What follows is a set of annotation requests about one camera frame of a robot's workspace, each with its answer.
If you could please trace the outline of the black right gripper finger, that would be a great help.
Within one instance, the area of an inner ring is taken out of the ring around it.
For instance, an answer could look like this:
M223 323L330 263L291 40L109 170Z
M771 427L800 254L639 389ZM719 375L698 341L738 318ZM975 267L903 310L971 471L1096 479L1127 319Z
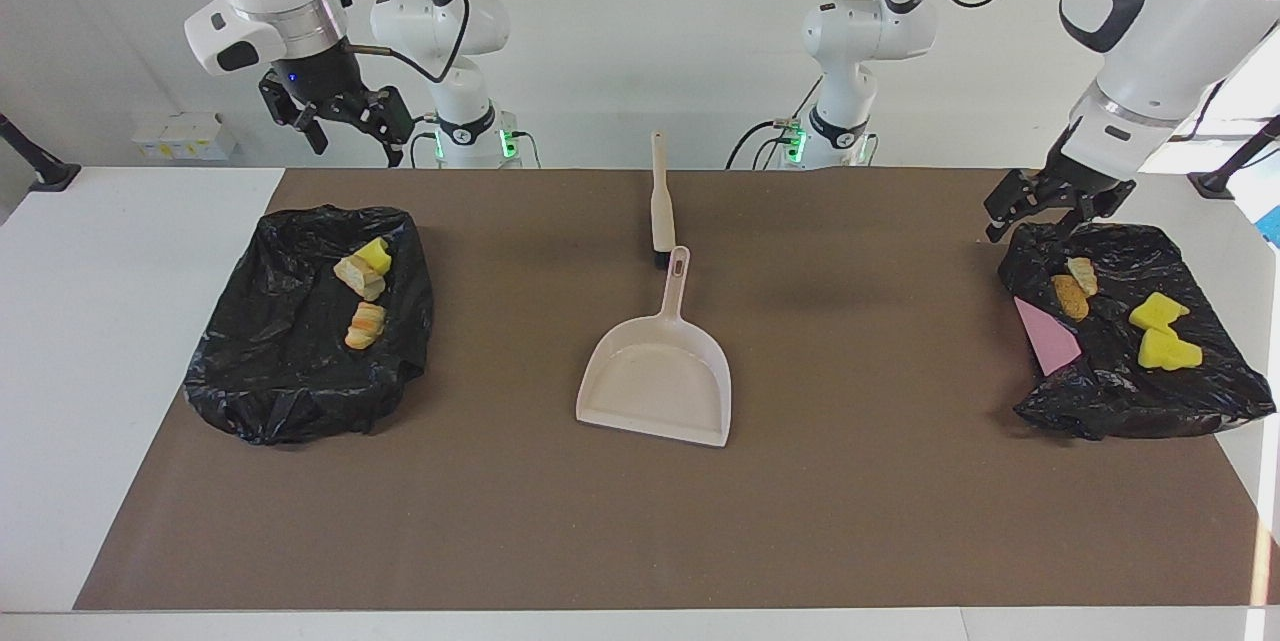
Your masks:
M276 70L266 70L264 73L259 81L259 91L275 125L289 127L289 129L301 132L314 154L321 155L325 152L329 141L319 122L316 122L314 105L300 107L297 100L285 90L285 84L280 81Z
M387 168L399 168L416 127L399 90L347 90L346 113L348 125L381 146Z

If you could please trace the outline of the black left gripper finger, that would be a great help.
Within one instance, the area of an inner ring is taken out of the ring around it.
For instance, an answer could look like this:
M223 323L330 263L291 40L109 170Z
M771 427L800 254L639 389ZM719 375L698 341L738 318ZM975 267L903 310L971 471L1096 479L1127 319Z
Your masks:
M1010 170L983 202L987 216L986 237L1000 243L1016 223L1033 218L1042 209L1042 177L1029 170Z
M1065 216L1059 221L1059 234L1074 234L1079 226L1093 223L1097 218L1112 218L1123 203L1123 194L1100 193L1080 194Z

